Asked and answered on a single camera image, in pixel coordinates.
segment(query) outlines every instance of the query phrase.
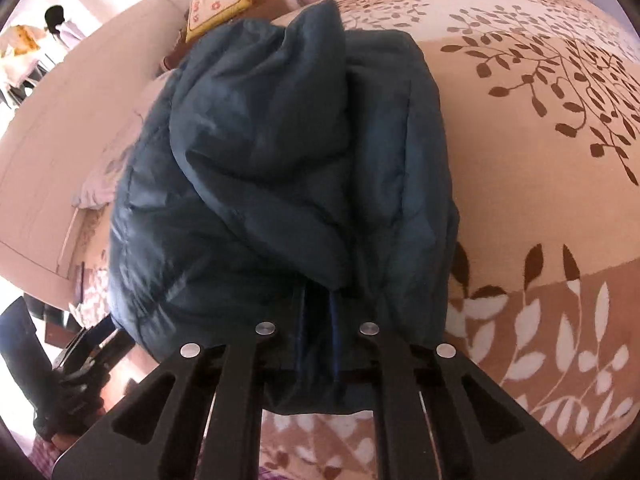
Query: person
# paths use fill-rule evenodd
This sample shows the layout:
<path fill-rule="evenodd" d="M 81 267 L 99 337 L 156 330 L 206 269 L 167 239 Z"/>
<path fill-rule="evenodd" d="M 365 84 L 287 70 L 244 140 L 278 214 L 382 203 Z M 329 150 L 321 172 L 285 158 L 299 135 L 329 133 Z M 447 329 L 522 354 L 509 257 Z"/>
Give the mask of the person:
<path fill-rule="evenodd" d="M 74 22 L 65 19 L 65 9 L 60 5 L 49 7 L 44 13 L 44 21 L 47 30 L 67 50 L 72 50 L 86 38 Z"/>
<path fill-rule="evenodd" d="M 56 401 L 58 378 L 51 370 L 50 361 L 36 336 L 36 327 L 31 320 L 30 309 L 42 308 L 47 316 L 45 303 L 23 294 L 7 307 L 0 307 L 0 356 L 4 360 L 14 381 L 18 384 L 26 399 L 37 410 L 46 411 Z M 100 401 L 95 404 L 95 414 L 88 418 L 94 422 L 104 414 Z M 0 462 L 7 462 L 12 476 L 24 480 L 46 480 L 51 477 L 53 466 L 60 454 L 71 447 L 79 434 L 58 432 L 50 442 L 41 436 L 35 436 L 28 442 L 20 434 L 11 431 L 0 417 Z M 30 467 L 33 464 L 39 474 Z"/>

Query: dark hair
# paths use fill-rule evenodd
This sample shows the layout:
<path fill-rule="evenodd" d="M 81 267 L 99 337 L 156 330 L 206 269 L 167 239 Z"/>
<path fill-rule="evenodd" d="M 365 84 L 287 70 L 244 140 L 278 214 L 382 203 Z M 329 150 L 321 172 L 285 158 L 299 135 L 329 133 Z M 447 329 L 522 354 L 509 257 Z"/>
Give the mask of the dark hair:
<path fill-rule="evenodd" d="M 44 21 L 51 34 L 60 34 L 58 26 L 65 22 L 65 9 L 60 5 L 49 7 L 44 13 Z"/>

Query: yellow cushion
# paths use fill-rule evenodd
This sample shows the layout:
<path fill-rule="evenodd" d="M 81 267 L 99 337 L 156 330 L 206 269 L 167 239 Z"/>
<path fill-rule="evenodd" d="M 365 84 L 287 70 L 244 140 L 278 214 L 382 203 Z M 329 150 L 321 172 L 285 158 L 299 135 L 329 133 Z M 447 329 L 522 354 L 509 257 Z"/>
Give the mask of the yellow cushion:
<path fill-rule="evenodd" d="M 228 22 L 251 4 L 252 0 L 193 0 L 187 22 L 187 41 Z"/>

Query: floral bedspread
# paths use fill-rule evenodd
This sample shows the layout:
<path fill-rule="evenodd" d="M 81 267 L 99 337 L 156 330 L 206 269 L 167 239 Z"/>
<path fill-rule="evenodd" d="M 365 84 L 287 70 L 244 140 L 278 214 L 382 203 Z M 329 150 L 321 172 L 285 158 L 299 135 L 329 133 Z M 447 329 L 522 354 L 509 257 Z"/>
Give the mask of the floral bedspread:
<path fill-rule="evenodd" d="M 81 303 L 69 309 L 78 323 L 91 327 L 109 313 L 109 228 L 113 204 L 88 209 L 72 257 L 75 268 L 84 266 Z"/>
<path fill-rule="evenodd" d="M 409 33 L 440 88 L 462 219 L 448 341 L 575 456 L 599 449 L 640 410 L 638 40 L 586 0 L 337 1 L 345 28 Z M 265 414 L 261 465 L 373 478 L 373 431 Z"/>

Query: metal screw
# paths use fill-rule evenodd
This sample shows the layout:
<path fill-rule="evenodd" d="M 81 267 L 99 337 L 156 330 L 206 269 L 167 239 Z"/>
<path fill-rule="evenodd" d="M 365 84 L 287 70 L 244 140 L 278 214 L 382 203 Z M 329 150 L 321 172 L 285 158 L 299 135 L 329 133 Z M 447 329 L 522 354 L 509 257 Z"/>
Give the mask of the metal screw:
<path fill-rule="evenodd" d="M 271 321 L 263 321 L 255 326 L 258 335 L 271 335 L 276 331 L 276 326 Z"/>
<path fill-rule="evenodd" d="M 443 359 L 451 359 L 454 355 L 456 355 L 456 348 L 455 346 L 448 343 L 442 343 L 437 346 L 436 354 L 438 354 Z"/>
<path fill-rule="evenodd" d="M 367 321 L 360 325 L 360 333 L 364 335 L 376 335 L 380 332 L 380 327 L 372 321 Z"/>
<path fill-rule="evenodd" d="M 180 348 L 180 355 L 187 359 L 191 359 L 192 357 L 196 357 L 200 353 L 200 346 L 196 343 L 187 343 L 182 348 Z"/>

